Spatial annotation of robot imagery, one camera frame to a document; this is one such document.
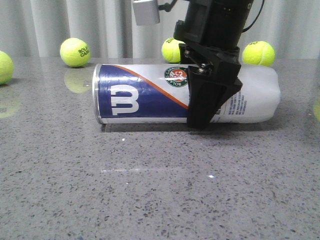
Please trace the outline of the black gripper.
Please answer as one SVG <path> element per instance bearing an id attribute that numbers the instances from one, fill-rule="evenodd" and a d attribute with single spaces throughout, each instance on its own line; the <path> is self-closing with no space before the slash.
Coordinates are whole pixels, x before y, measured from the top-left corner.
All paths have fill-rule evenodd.
<path id="1" fill-rule="evenodd" d="M 243 86 L 238 78 L 238 42 L 247 29 L 251 0 L 191 0 L 174 38 L 185 43 L 189 103 L 187 126 L 204 129 L 216 112 Z"/>

